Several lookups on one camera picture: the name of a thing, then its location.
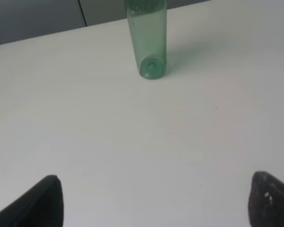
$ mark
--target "gray cabinet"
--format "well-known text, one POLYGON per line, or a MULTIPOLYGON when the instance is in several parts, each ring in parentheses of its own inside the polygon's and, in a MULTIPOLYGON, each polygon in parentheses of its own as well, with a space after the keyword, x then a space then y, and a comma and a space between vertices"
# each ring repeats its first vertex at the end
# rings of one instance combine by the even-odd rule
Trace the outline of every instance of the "gray cabinet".
POLYGON ((0 44, 84 26, 78 0, 0 0, 0 44))
MULTIPOLYGON (((206 0, 168 0, 168 8, 176 8, 206 0)), ((126 18, 124 0, 80 0, 88 26, 126 18)))

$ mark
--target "white table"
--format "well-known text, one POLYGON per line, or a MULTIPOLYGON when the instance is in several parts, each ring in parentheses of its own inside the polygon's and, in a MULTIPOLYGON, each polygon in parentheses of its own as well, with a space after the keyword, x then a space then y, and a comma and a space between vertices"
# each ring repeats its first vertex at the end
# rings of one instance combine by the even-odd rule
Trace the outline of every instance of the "white table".
POLYGON ((284 0, 169 10, 170 73, 138 76, 126 20, 0 46, 0 210, 48 174, 65 227, 247 227, 284 181, 284 0))

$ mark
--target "bottle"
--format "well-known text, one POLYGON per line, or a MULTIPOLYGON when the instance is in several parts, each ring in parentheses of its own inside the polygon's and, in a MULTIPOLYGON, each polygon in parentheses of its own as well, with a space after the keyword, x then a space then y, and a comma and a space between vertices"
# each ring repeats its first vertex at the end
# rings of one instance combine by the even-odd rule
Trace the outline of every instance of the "bottle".
POLYGON ((166 0, 125 0, 139 74, 159 79, 166 71, 166 0))

